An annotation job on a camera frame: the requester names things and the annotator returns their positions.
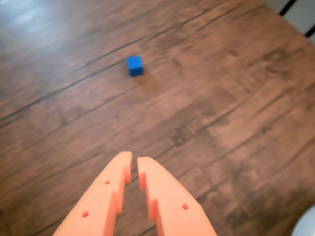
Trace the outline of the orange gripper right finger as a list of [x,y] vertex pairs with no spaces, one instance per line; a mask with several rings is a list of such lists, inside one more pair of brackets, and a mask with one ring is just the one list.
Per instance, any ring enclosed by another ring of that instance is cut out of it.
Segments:
[[146,191],[149,219],[159,236],[215,236],[201,205],[161,164],[137,158],[140,189]]

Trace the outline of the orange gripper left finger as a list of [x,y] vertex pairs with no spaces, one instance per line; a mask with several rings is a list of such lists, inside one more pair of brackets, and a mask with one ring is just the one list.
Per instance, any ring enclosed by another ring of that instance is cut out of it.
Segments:
[[131,183],[132,153],[116,155],[66,216],[55,236],[112,236],[123,210],[125,185]]

